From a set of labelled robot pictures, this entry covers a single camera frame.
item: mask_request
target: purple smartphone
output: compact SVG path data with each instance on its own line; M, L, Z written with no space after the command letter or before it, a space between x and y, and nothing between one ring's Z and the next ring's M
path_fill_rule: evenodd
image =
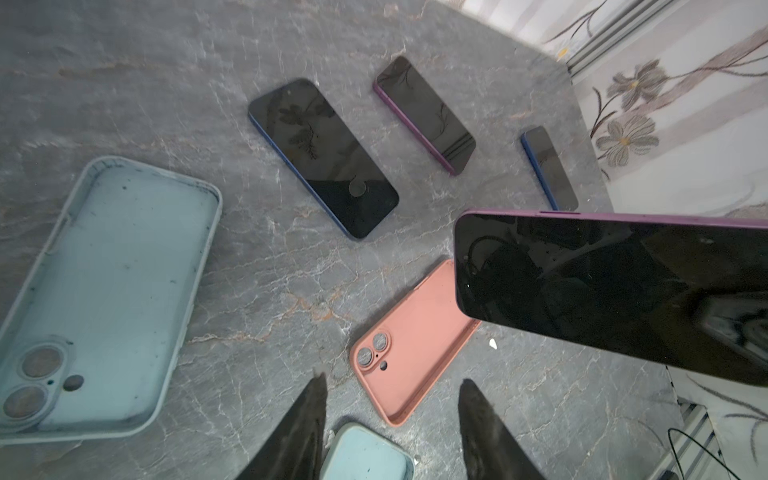
M768 386L768 222L470 210L456 221L468 316Z
M373 90L451 175L463 172L475 139L407 58L389 64Z

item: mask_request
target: purple phone frame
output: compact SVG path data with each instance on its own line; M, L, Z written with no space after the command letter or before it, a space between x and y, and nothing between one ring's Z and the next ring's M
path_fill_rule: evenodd
M451 166L451 164L445 159L445 157L442 156L442 154L438 151L437 148L435 148L435 145L432 145L432 142L429 141L427 137L424 136L424 134L413 124L410 118L408 118L408 115L402 110L400 110L400 107L398 107L394 101L387 95L384 90L379 86L379 84L376 83L376 80L373 81L373 91L376 92L376 94L384 100L384 103L389 107L390 110L395 112L395 115L397 115L397 118L402 120L404 124L406 124L406 127L416 136L416 138L419 139L422 144L427 147L427 150L430 154L438 161L442 166L451 174L451 175L458 175L456 173L456 170Z
M541 217L572 218L574 220L603 220L632 223L668 223L670 225L704 225L706 227L738 227L768 230L768 220L725 217L692 217L681 215L646 215L646 214L583 214L581 212L548 212L538 210L495 210L488 208L469 209L465 215L498 215L500 217Z

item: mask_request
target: black phone screen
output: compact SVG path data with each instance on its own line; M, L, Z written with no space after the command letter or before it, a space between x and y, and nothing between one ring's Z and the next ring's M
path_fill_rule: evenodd
M768 230L467 214L468 316L768 385Z
M248 114L352 237L364 238L397 206L395 188L311 81L257 98Z
M574 211L578 208L578 199L568 176L565 174L563 164L560 162L558 152L555 150L552 140L544 127L533 128L523 135L526 148L533 155L540 175L543 177L548 195L554 198L558 210Z
M475 139L405 57L398 57L376 84L460 174L475 150Z

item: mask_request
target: flower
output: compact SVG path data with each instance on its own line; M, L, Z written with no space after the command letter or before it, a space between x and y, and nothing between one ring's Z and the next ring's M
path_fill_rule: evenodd
M614 83L608 87L608 96L623 94L621 108L627 111L640 100L640 97L645 101L658 97L667 80L669 80L667 72L659 67L658 59L652 60L645 65L635 67L632 78L624 77L621 73L614 75Z
M606 152L608 165L623 167L629 161L629 152L645 155L652 147L659 146L659 137L651 135L656 124L648 117L632 117L623 127L616 121L608 122L608 135L594 143Z

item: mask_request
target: marble countertop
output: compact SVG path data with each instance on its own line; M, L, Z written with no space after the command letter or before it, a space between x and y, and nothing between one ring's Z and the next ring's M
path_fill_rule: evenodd
M408 422L377 416L349 347L451 254L469 207L546 209L518 138L543 124L581 210L610 210L564 67L435 2L6 2L0 15L0 314L86 163L125 157L198 177L223 216L156 422L126 439L0 449L5 478L233 478L313 371L327 429L354 420L464 478L458 387L474 379L546 476L644 478L680 424L663 366L482 325ZM475 135L450 177L376 97L405 54ZM246 118L315 81L400 194L348 240ZM498 349L488 346L493 338Z

